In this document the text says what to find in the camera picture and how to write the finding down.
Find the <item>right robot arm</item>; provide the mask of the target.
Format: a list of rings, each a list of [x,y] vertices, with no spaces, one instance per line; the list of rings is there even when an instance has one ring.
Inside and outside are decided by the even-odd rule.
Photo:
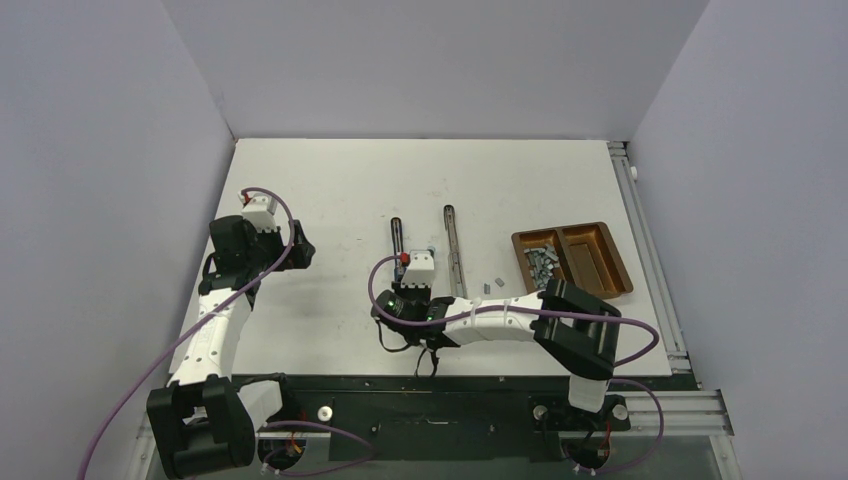
[[[571,375],[567,419],[589,428],[604,416],[619,325],[594,317],[622,314],[571,283],[551,280],[543,290],[501,300],[440,297],[423,302],[385,290],[374,299],[371,316],[409,343],[431,350],[477,342],[534,343]]]

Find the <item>blue stapler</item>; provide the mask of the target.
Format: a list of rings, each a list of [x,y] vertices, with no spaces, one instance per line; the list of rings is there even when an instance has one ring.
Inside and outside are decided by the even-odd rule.
[[[393,246],[393,255],[396,257],[394,265],[394,279],[396,281],[400,281],[405,269],[403,261],[401,259],[402,255],[405,253],[405,248],[403,243],[402,220],[399,217],[393,217],[390,220],[390,233]]]

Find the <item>silver black stapler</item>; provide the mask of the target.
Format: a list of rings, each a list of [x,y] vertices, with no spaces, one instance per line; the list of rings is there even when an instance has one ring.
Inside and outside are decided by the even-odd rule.
[[[443,216],[448,237],[448,268],[451,292],[455,297],[465,298],[467,296],[467,288],[461,262],[454,207],[452,205],[445,205],[443,208]]]

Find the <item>brown plastic divided tray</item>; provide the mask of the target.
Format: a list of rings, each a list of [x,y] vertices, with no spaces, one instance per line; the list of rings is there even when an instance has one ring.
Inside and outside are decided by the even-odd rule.
[[[523,250],[554,245],[561,260],[564,280],[601,299],[614,299],[634,291],[633,283],[608,226],[603,222],[547,227],[516,232],[511,241],[524,281],[531,293],[528,263]]]

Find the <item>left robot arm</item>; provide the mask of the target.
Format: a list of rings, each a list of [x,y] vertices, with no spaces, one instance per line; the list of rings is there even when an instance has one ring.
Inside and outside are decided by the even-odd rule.
[[[265,423],[289,428],[297,401],[281,392],[279,374],[242,388],[232,380],[241,331],[266,273],[306,269],[315,253],[301,223],[285,240],[270,214],[230,215],[209,225],[213,251],[198,286],[199,313],[183,359],[146,402],[163,470],[169,479],[248,466]]]

